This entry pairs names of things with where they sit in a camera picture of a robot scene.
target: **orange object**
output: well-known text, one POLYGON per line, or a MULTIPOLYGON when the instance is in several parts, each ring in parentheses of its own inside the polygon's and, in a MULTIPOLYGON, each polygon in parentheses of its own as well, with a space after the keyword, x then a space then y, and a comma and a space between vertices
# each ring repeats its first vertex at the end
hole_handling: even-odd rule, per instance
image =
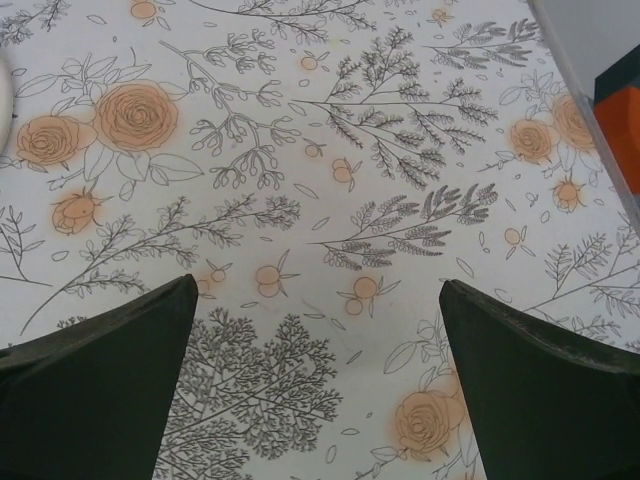
POLYGON ((631 192, 640 194, 640 89, 624 88, 594 111, 631 192))

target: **floral patterned surface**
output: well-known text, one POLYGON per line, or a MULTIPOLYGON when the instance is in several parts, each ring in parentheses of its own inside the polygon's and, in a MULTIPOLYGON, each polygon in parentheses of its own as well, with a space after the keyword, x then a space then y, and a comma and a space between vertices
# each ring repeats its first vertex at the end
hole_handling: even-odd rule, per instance
POLYGON ((640 242, 522 1, 0 15, 0 342, 191 272, 156 478, 485 478, 448 278, 640 351, 640 242))

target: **floral print fabric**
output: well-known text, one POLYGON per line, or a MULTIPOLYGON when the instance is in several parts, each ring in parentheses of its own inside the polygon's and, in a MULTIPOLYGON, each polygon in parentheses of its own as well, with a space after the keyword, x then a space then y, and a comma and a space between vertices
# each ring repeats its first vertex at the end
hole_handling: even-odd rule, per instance
POLYGON ((156 478, 484 479, 449 278, 640 351, 640 242, 524 2, 0 16, 0 342, 193 274, 156 478))

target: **botanical print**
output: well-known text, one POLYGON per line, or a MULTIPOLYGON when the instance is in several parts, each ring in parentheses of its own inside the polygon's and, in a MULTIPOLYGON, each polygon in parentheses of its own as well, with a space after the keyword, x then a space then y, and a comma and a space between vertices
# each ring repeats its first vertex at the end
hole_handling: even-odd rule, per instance
POLYGON ((41 3, 0 4, 0 342, 192 274, 155 478, 485 480, 449 279, 640 353, 640 240, 525 3, 41 3))

